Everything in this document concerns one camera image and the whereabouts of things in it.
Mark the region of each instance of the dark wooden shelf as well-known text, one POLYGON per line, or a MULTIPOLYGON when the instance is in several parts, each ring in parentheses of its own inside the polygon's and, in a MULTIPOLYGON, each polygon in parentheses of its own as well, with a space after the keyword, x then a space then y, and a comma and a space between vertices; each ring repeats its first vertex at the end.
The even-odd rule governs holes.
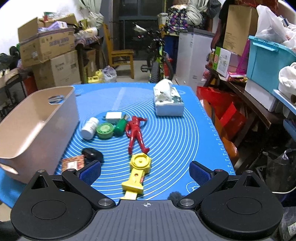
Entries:
MULTIPOLYGON (((216 75, 219 78, 219 75, 215 70, 213 70, 209 66, 206 66, 206 69, 208 69, 212 74, 216 75)), ((244 87, 242 87, 240 84, 223 80, 220 80, 220 83, 226 85, 234 93, 236 93, 242 99, 242 101, 246 103, 246 105, 249 106, 256 113, 256 115, 260 118, 260 120, 268 129, 273 124, 283 124, 283 115, 269 112, 263 105, 261 105, 248 92, 246 92, 244 87)))

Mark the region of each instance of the red action figure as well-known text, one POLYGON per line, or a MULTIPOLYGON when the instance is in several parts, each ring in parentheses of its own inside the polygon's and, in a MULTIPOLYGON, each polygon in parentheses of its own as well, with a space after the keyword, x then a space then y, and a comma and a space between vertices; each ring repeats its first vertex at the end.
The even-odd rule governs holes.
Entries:
POLYGON ((132 148, 135 138, 138 140, 143 153, 147 154, 150 150, 149 148, 145 148, 144 146, 143 137, 140 130, 140 121, 147 121, 147 118, 144 119, 142 117, 132 116, 131 120, 126 125, 126 136, 131 139, 128 146, 128 153, 130 155, 132 154, 132 148))

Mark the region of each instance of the blue table mat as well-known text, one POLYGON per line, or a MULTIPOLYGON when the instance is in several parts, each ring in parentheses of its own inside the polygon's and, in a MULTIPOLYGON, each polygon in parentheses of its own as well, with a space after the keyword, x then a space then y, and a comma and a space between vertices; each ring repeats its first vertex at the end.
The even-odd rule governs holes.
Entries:
MULTIPOLYGON (((183 117, 157 117, 153 102, 154 84, 110 83, 74 85, 77 95, 79 124, 62 158, 81 154, 81 150, 92 147, 104 155, 101 176, 92 187, 116 203, 124 196, 121 183, 130 175, 130 156, 126 135, 101 140, 95 136, 84 140, 80 130, 90 117, 103 121, 108 111, 148 118, 142 122, 141 131, 145 146, 152 158, 151 170, 144 178, 144 194, 141 200, 167 199, 173 191, 187 195, 199 185, 189 176, 189 164, 195 160, 209 169, 220 168, 234 175, 233 166, 212 124, 198 98, 190 87, 175 86, 184 101, 183 117)), ((133 154, 140 153, 137 142, 133 154)), ((61 173, 61 164, 56 173, 61 173)), ((12 207, 24 188, 0 170, 0 199, 12 207)))

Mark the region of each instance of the metal screw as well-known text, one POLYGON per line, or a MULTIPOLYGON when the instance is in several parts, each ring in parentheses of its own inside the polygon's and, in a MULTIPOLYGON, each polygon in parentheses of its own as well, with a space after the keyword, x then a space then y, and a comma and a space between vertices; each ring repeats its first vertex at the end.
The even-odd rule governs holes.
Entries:
POLYGON ((183 198, 182 200, 180 200, 180 204, 182 206, 192 206, 194 204, 194 201, 192 199, 189 199, 189 198, 183 198))
POLYGON ((113 203, 113 201, 109 198, 102 198, 98 201, 98 204, 101 206, 110 206, 113 203))

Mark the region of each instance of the brown patterned packet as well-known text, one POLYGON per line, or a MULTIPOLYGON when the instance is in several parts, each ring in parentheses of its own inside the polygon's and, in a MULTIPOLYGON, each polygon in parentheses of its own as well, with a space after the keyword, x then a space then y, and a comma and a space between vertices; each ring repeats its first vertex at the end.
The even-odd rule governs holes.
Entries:
POLYGON ((69 168, 74 168, 76 170, 79 170, 83 167, 84 167, 84 155, 62 159, 62 172, 69 168))

